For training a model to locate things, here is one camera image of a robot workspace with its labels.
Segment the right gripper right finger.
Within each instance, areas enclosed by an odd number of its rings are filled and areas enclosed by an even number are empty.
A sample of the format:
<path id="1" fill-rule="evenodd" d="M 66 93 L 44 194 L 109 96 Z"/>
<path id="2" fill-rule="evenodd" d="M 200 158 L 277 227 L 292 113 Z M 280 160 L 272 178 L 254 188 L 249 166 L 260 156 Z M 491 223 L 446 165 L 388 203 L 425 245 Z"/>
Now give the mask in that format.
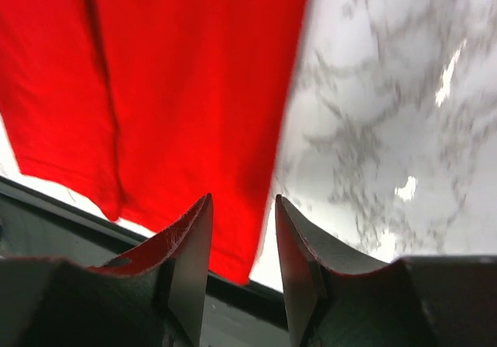
<path id="1" fill-rule="evenodd" d="M 275 222 L 290 344 L 307 346 L 333 303 L 333 276 L 362 276 L 388 264 L 313 224 L 285 196 L 275 199 Z"/>

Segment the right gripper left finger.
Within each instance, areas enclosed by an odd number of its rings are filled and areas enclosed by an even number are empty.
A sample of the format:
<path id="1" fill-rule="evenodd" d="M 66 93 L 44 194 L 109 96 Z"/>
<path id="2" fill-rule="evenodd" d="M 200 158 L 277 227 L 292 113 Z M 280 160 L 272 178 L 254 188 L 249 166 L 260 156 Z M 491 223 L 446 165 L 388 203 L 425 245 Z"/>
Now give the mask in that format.
<path id="1" fill-rule="evenodd" d="M 90 270 L 118 279 L 165 325 L 200 344 L 213 230 L 211 194 L 175 223 L 138 246 Z"/>

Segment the red t shirt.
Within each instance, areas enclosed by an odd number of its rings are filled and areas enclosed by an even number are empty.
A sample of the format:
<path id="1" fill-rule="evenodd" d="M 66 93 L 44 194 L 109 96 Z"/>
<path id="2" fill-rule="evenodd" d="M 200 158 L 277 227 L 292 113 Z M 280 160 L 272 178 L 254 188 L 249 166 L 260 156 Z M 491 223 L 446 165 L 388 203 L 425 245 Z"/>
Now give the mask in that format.
<path id="1" fill-rule="evenodd" d="M 1 0 L 21 173 L 151 231 L 205 194 L 210 270 L 249 281 L 308 0 Z"/>

